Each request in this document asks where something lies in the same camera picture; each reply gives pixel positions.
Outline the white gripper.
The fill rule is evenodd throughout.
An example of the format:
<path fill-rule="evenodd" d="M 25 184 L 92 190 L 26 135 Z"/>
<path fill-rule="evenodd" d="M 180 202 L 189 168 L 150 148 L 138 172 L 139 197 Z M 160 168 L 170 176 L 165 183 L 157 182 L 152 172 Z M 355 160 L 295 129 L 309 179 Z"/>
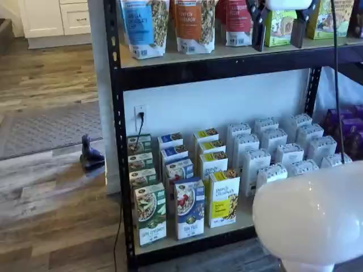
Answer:
<path fill-rule="evenodd" d="M 293 21 L 290 43 L 296 48 L 302 48 L 307 23 L 318 3 L 317 0 L 246 0 L 253 21 L 252 47 L 259 52 L 263 51 L 265 21 L 271 10 L 295 10 L 297 17 Z"/>

